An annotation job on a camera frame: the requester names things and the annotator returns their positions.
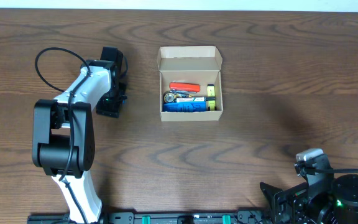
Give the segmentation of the orange stapler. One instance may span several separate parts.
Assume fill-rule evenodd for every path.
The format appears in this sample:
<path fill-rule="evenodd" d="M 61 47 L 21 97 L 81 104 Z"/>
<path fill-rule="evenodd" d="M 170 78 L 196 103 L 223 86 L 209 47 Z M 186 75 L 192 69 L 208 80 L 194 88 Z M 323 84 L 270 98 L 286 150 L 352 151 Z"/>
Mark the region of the orange stapler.
<path fill-rule="evenodd" d="M 171 82 L 169 88 L 173 91 L 184 91 L 189 93 L 198 93 L 200 92 L 200 85 L 193 83 L 177 83 Z"/>

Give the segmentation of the black whiteboard marker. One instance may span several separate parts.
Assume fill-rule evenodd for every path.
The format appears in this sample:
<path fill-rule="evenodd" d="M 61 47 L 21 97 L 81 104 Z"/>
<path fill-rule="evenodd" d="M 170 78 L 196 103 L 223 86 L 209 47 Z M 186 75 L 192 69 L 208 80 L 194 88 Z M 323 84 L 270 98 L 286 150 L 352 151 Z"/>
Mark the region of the black whiteboard marker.
<path fill-rule="evenodd" d="M 184 97 L 177 98 L 177 103 L 186 103 L 186 102 L 201 102 L 201 101 L 215 101 L 216 98 L 214 96 L 199 96 L 199 97 Z"/>

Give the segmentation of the blue whiteboard duster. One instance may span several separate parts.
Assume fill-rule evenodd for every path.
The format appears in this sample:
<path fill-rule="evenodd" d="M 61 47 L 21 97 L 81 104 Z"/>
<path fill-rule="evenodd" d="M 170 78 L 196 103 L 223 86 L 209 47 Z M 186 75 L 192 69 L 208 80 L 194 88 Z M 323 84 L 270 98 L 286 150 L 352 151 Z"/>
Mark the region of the blue whiteboard duster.
<path fill-rule="evenodd" d="M 204 112 L 207 111 L 204 101 L 184 102 L 184 103 L 166 103 L 163 106 L 163 112 Z"/>

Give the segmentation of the brown cardboard box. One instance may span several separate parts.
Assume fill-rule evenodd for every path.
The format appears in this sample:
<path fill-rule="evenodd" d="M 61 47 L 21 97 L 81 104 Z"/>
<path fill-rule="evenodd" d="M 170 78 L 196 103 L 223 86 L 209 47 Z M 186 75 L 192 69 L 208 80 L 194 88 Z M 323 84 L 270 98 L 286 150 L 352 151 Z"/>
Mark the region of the brown cardboard box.
<path fill-rule="evenodd" d="M 217 121 L 223 113 L 221 65 L 223 58 L 215 46 L 161 47 L 158 56 L 160 77 L 160 118 L 162 121 Z M 200 85 L 200 92 L 192 97 L 207 96 L 207 85 L 213 84 L 216 110 L 204 112 L 163 112 L 163 95 L 171 82 Z"/>

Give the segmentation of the yellow highlighter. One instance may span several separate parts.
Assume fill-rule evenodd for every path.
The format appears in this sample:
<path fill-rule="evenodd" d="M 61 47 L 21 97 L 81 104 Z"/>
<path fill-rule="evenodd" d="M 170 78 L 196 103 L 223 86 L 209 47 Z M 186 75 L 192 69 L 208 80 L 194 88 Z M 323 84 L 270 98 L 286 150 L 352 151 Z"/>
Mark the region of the yellow highlighter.
<path fill-rule="evenodd" d="M 216 94 L 215 87 L 213 84 L 207 85 L 207 98 L 206 98 L 207 106 L 209 111 L 216 110 Z"/>

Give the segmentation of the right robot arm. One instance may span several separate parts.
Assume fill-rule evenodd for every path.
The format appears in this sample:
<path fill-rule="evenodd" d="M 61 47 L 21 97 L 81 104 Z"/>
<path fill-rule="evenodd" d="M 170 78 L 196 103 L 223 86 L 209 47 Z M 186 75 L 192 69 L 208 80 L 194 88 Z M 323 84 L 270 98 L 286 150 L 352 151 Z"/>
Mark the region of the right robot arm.
<path fill-rule="evenodd" d="M 260 183 L 272 223 L 358 224 L 358 169 L 333 169 L 322 149 L 298 153 L 294 168 L 304 183 L 287 190 Z"/>

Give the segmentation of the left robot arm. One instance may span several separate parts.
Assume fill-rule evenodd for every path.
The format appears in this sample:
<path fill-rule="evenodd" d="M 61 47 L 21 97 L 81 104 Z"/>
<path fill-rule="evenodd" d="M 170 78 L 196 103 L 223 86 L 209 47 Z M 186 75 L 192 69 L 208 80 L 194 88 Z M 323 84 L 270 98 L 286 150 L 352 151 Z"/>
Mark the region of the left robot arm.
<path fill-rule="evenodd" d="M 57 183 L 69 212 L 31 215 L 28 223 L 109 223 L 91 177 L 95 155 L 93 113 L 118 118 L 127 96 L 124 54 L 103 47 L 96 60 L 81 60 L 78 78 L 52 100 L 34 106 L 32 161 Z"/>

